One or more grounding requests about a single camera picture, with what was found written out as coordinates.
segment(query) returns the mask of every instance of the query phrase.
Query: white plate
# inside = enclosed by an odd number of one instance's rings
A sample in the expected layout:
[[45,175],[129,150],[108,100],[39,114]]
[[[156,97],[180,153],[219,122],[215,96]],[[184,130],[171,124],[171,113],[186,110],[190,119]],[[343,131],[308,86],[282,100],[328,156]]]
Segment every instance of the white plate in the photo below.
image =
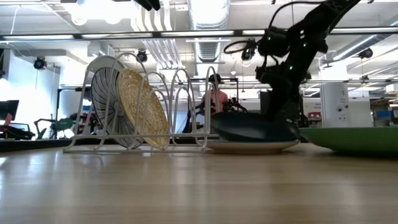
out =
[[207,147],[217,153],[272,154],[295,146],[299,142],[299,140],[288,142],[228,142],[224,140],[208,140]]

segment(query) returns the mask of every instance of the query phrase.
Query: plate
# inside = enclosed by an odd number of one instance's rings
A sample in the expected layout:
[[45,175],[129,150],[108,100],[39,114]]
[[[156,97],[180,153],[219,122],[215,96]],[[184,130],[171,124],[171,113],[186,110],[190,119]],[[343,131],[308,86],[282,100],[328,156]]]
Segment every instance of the plate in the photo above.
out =
[[309,142],[339,152],[394,152],[398,128],[302,128],[300,133]]
[[227,141],[286,142],[300,139],[294,124],[286,121],[270,123],[256,113],[216,113],[211,116],[210,124]]
[[[136,125],[137,100],[139,90],[141,87],[142,76],[133,69],[123,69],[119,75],[118,87],[121,102],[124,107],[124,112],[129,118],[130,123],[134,128],[137,128],[138,134],[168,134],[169,124],[163,107],[160,104],[158,97],[155,94],[149,96],[152,87],[148,81],[145,80],[142,88],[141,105],[139,108],[138,125]],[[144,132],[141,133],[143,123],[146,101],[148,100],[147,121],[145,123]],[[145,142],[157,149],[163,149],[170,141],[169,137],[144,137]]]
[[229,154],[274,154],[288,147],[295,146],[299,140],[286,142],[230,142],[224,140],[208,140],[207,147],[217,153]]
[[[91,100],[97,119],[104,125],[107,91],[112,82],[109,92],[108,127],[106,132],[108,134],[134,134],[134,128],[132,128],[127,116],[124,114],[123,105],[120,103],[117,86],[119,71],[115,69],[113,74],[111,74],[111,70],[112,68],[100,68],[94,74],[91,82]],[[114,140],[123,147],[132,146],[132,148],[137,148],[144,142],[142,138],[116,138]]]

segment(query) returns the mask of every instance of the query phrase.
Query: person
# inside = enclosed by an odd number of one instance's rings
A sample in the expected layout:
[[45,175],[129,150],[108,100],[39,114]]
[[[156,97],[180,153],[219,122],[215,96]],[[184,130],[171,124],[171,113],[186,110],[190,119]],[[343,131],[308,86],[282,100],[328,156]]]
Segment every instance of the person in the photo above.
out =
[[[219,74],[216,74],[216,78],[217,78],[217,83],[220,84],[221,83],[221,76]],[[223,105],[224,103],[228,102],[228,95],[226,93],[224,93],[223,91],[218,89],[218,85],[216,85],[216,80],[215,80],[215,76],[211,75],[209,77],[209,82],[211,82],[212,84],[214,84],[214,86],[216,87],[216,91],[218,92],[218,112],[223,112]],[[210,99],[211,99],[211,115],[217,113],[216,110],[216,95],[214,93],[214,91],[211,91],[211,95],[210,95]],[[206,94],[203,95],[203,98],[201,99],[202,104],[204,105],[206,101]]]

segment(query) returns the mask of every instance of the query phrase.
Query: white wire dish rack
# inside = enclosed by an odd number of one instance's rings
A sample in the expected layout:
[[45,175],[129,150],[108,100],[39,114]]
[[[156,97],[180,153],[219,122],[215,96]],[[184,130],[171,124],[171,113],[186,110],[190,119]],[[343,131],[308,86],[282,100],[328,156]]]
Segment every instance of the white wire dish rack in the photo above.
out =
[[[161,80],[162,83],[166,89],[166,93],[167,93],[167,97],[158,89],[154,88],[149,95],[151,94],[155,94],[155,92],[159,93],[160,96],[162,97],[163,101],[165,102],[165,108],[166,108],[166,117],[167,117],[167,121],[169,124],[168,130],[169,133],[168,134],[146,134],[145,133],[145,129],[144,126],[142,127],[142,130],[140,132],[140,134],[138,134],[137,132],[137,127],[138,127],[138,122],[139,119],[135,120],[135,125],[134,127],[134,134],[129,134],[129,135],[125,135],[125,134],[117,134],[117,135],[112,135],[112,134],[107,134],[105,130],[108,130],[108,110],[109,110],[109,92],[111,89],[112,85],[115,85],[117,83],[112,83],[109,85],[109,89],[107,91],[107,100],[106,100],[106,112],[105,112],[105,119],[103,122],[103,135],[89,135],[89,134],[80,134],[77,135],[78,132],[78,125],[75,126],[75,130],[74,130],[74,136],[72,137],[72,143],[67,146],[66,148],[63,149],[63,152],[94,152],[94,153],[101,153],[101,152],[139,152],[139,153],[143,153],[143,152],[171,152],[171,153],[186,153],[186,152],[205,152],[206,150],[206,145],[208,142],[208,137],[210,135],[210,114],[211,114],[211,100],[210,100],[210,95],[209,92],[211,90],[214,90],[215,92],[215,98],[216,98],[216,109],[219,110],[219,100],[218,100],[218,91],[216,90],[214,84],[209,83],[209,77],[210,75],[216,75],[216,71],[213,67],[209,67],[207,70],[207,74],[206,74],[206,82],[205,82],[205,93],[206,93],[206,99],[205,99],[205,125],[204,125],[204,133],[198,133],[197,131],[197,127],[196,125],[192,125],[192,133],[186,133],[186,134],[176,134],[175,133],[175,126],[176,126],[176,121],[177,121],[177,111],[178,111],[178,95],[180,94],[181,90],[185,90],[188,93],[188,103],[190,105],[190,112],[191,112],[191,117],[192,117],[192,124],[196,124],[196,112],[195,112],[195,96],[193,94],[193,87],[192,87],[192,82],[190,81],[190,77],[188,76],[188,73],[186,70],[184,69],[178,69],[176,70],[173,79],[172,79],[172,83],[171,83],[171,88],[169,89],[166,85],[166,82],[164,80],[164,76],[157,73],[157,72],[147,72],[144,64],[139,60],[139,58],[137,57],[137,55],[134,55],[133,53],[130,52],[124,52],[120,55],[118,55],[116,58],[111,57],[111,56],[103,56],[103,57],[107,57],[107,58],[111,58],[113,60],[112,66],[111,66],[111,73],[113,74],[115,71],[115,66],[117,65],[123,65],[123,63],[121,61],[119,61],[119,59],[125,55],[130,55],[136,58],[136,60],[141,64],[143,70],[144,70],[144,77],[142,79],[141,82],[141,86],[139,89],[139,94],[138,97],[136,99],[137,102],[137,108],[140,108],[141,103],[145,104],[145,113],[144,113],[144,123],[145,122],[150,122],[147,121],[147,109],[148,107],[146,106],[146,104],[148,104],[148,100],[149,100],[149,96],[147,97],[147,100],[145,102],[142,102],[142,88],[144,86],[144,82],[148,82],[148,76],[151,74],[156,74]],[[87,85],[87,81],[88,81],[88,75],[89,72],[95,72],[98,68],[98,61],[94,60],[92,61],[86,69],[85,72],[85,78],[83,81],[83,87],[82,87],[82,91],[81,91],[81,96],[80,96],[80,102],[79,102],[79,109],[78,109],[78,113],[77,113],[77,118],[76,118],[76,124],[78,124],[78,121],[80,120],[80,114],[81,114],[81,110],[83,107],[83,99],[84,99],[84,94],[85,94],[85,90],[86,90],[86,85]],[[177,93],[175,95],[175,101],[173,100],[173,96],[174,96],[174,86],[175,86],[175,82],[176,82],[176,77],[178,77],[178,80],[180,80],[178,73],[182,72],[185,74],[186,79],[188,80],[188,85],[189,85],[189,90],[187,88],[187,86],[180,86],[177,90]],[[172,114],[172,105],[174,103],[174,114]],[[93,104],[91,104],[89,112],[88,112],[88,118],[91,117],[91,114],[93,112]],[[139,112],[140,110],[137,110],[136,112],[136,118],[139,117]],[[125,147],[125,149],[110,149],[109,146],[104,147],[104,142],[105,139],[117,139],[117,138],[144,138],[144,137],[169,137],[172,140],[172,146],[170,145],[170,141],[167,141],[167,145],[163,148],[163,149],[155,149],[153,147],[151,147],[150,149],[141,149],[140,147],[138,147],[137,149],[132,149],[134,147],[134,145],[131,145],[129,147]],[[195,142],[196,142],[196,147],[189,147],[189,146],[193,146],[193,145],[182,145],[182,144],[177,144],[175,142],[175,138],[180,138],[180,137],[191,137],[191,138],[195,138]],[[84,146],[84,147],[79,147],[79,149],[75,149],[75,144],[76,144],[76,140],[77,139],[101,139],[101,142],[97,145],[97,146]],[[176,149],[173,146],[186,146],[184,147],[184,150],[180,150],[180,149]]]

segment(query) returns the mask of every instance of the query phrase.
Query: gold plate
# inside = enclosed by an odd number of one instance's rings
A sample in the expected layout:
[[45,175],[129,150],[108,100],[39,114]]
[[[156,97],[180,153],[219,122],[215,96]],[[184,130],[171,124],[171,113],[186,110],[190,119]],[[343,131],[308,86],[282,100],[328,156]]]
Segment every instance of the gold plate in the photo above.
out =
[[[145,123],[144,133],[141,133],[144,122],[145,103],[149,93],[152,91],[152,87],[149,85],[148,81],[145,81],[142,87],[138,127],[135,127],[141,82],[142,76],[133,69],[123,69],[119,75],[119,95],[127,118],[131,125],[137,129],[138,134],[168,134],[169,124],[163,107],[155,94],[152,94],[148,101],[147,121]],[[168,137],[144,137],[145,142],[157,149],[163,149],[167,145],[169,139]]]

